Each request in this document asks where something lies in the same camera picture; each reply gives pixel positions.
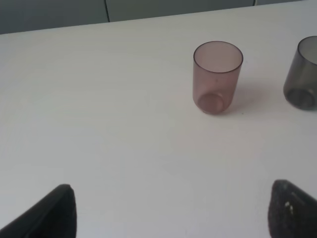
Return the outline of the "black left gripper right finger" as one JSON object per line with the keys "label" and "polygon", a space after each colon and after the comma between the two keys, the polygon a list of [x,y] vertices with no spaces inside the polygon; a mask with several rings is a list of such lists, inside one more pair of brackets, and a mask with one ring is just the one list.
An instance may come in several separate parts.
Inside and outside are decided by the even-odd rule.
{"label": "black left gripper right finger", "polygon": [[272,238],[317,236],[317,200],[285,179],[272,185],[267,218]]}

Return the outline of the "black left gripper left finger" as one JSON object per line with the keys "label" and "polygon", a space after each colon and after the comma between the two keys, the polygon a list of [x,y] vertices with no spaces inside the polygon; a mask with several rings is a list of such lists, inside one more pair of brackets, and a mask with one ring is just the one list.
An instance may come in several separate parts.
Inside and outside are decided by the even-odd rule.
{"label": "black left gripper left finger", "polygon": [[38,203],[0,230],[2,238],[75,238],[75,193],[61,184]]}

